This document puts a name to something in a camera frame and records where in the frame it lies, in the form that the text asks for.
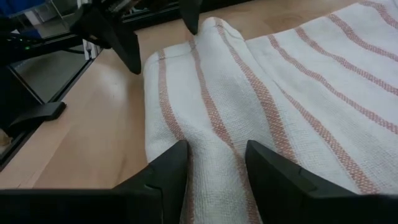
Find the cloth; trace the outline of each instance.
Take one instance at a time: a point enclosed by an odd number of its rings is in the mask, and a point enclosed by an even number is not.
[[[245,41],[218,18],[144,68],[146,153],[192,147],[182,223],[260,223],[249,139],[357,194],[398,193],[398,7],[354,4]]]

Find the red stripe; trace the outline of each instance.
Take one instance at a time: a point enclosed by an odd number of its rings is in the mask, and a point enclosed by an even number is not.
[[[167,91],[167,79],[166,79],[166,61],[165,52],[160,50],[159,54],[159,104],[162,110],[163,118],[170,131],[174,134],[178,140],[185,139],[184,134],[181,130],[177,119],[174,116],[173,109],[170,105],[169,93]],[[188,181],[187,181],[187,220],[186,223],[194,223],[194,198],[193,198],[193,154],[192,149],[188,149]]]
[[[277,84],[279,89],[285,95],[285,97],[296,107],[301,115],[311,124],[312,128],[323,138],[323,140],[329,145],[329,148],[335,153],[336,157],[343,165],[348,174],[355,181],[357,187],[360,189],[362,194],[377,194],[379,191],[377,187],[369,180],[365,173],[361,170],[359,165],[347,154],[340,143],[335,137],[317,120],[312,114],[310,114],[304,107],[287,94]]]
[[[355,34],[354,30],[342,19],[340,19],[338,16],[334,14],[330,14],[328,18],[334,22],[336,25],[340,27],[340,29],[346,34],[346,36],[352,40],[355,44],[358,44],[360,47],[369,50],[371,52],[374,52],[376,54],[388,57],[396,62],[398,62],[398,56],[396,54],[390,53],[388,51],[385,51],[379,47],[376,47],[375,45],[371,45],[366,43],[363,39],[358,37],[358,35]]]
[[[381,118],[379,115],[376,113],[367,110],[366,108],[363,108],[359,104],[357,104],[355,101],[349,99],[347,96],[344,94],[338,92],[336,89],[334,89],[328,81],[323,78],[320,74],[313,72],[307,68],[305,68],[300,62],[298,62],[295,58],[291,57],[282,47],[279,46],[278,41],[275,39],[273,35],[268,35],[268,39],[271,42],[271,45],[273,48],[275,48],[279,54],[289,63],[291,63],[294,67],[296,67],[300,72],[308,75],[309,77],[313,78],[314,80],[322,83],[324,87],[326,87],[329,91],[331,91],[334,95],[336,95],[338,98],[342,99],[344,102],[355,108],[357,111],[365,115],[367,118],[370,120],[374,121],[378,125],[385,127],[386,129],[390,130],[394,134],[398,134],[398,127],[391,123],[386,121],[385,119]]]
[[[274,140],[276,148],[278,148],[278,150],[284,157],[297,163],[292,146],[290,145],[290,142],[287,139],[287,135],[285,133],[284,125],[280,118],[279,111],[276,107],[274,99],[269,93],[269,90],[263,84],[263,82],[261,82],[260,79],[258,79],[257,76],[255,76],[255,74],[249,68],[249,66],[243,62],[242,58],[238,55],[238,53],[235,51],[232,45],[228,42],[224,32],[223,21],[219,18],[215,18],[215,21],[218,33],[220,34],[224,43],[227,45],[229,52],[231,53],[235,62],[239,65],[242,72],[249,80],[250,85],[252,86],[254,92],[257,95],[257,98],[261,103],[262,109],[266,114],[266,118],[269,123],[269,129],[271,131],[272,138]]]
[[[304,31],[303,28],[298,27],[295,29],[296,33],[298,34],[298,36],[304,41],[306,42],[309,46],[311,46],[313,49],[315,49],[317,52],[327,56],[327,57],[331,57],[333,59],[335,59],[338,63],[340,63],[340,65],[344,66],[345,68],[347,68],[348,70],[351,70],[355,73],[357,73],[358,75],[361,75],[362,77],[366,78],[367,80],[369,80],[370,82],[373,82],[375,84],[377,84],[378,86],[380,86],[381,88],[385,89],[386,91],[395,94],[398,96],[398,88],[393,87],[392,85],[384,82],[383,80],[381,80],[380,78],[377,78],[375,76],[373,76],[372,74],[370,74],[367,71],[364,71],[360,68],[358,68],[357,66],[349,63],[345,58],[337,56],[335,54],[329,53],[327,52],[325,49],[323,49],[322,47],[320,47],[314,40],[312,40]]]
[[[398,29],[398,22],[393,17],[390,16],[390,14],[387,12],[386,7],[383,6],[382,4],[371,1],[363,1],[360,2],[360,4],[363,6],[374,8],[387,24],[389,24],[395,29]]]
[[[205,76],[203,75],[203,70],[201,69],[200,66],[200,57],[198,50],[196,49],[195,42],[191,40],[189,44],[192,50],[193,58],[195,60],[195,68],[199,79],[201,97],[203,99],[203,102],[205,103],[206,110],[210,118],[211,125],[213,127],[213,131],[217,134],[217,136],[221,140],[223,140],[229,146],[229,148],[233,152],[236,167],[239,173],[239,178],[241,179],[243,185],[244,195],[246,198],[246,211],[248,213],[248,218],[250,223],[260,224],[260,220],[257,214],[256,201],[251,192],[244,159],[239,155],[239,152],[234,147],[231,136],[229,135],[228,130],[226,129],[224,122],[221,119],[220,113],[218,112],[218,109],[207,89]]]

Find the wooden table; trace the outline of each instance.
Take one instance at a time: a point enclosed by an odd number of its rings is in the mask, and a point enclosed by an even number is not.
[[[245,39],[291,29],[358,0],[257,0],[201,15],[220,17]],[[181,20],[137,31],[144,62],[190,38]],[[147,165],[144,90],[113,50],[104,50],[0,173],[0,188],[111,188]]]

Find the white towel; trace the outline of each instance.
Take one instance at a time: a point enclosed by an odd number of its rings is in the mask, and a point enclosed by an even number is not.
[[[259,141],[357,194],[398,194],[398,7],[365,1],[245,40],[218,18],[146,62],[146,153],[192,147],[183,223],[260,223]]]

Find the folded towel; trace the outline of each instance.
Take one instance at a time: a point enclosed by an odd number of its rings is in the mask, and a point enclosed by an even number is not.
[[[365,1],[245,41],[218,18],[146,62],[146,153],[192,147],[182,223],[260,223],[259,141],[357,194],[398,193],[398,7]]]

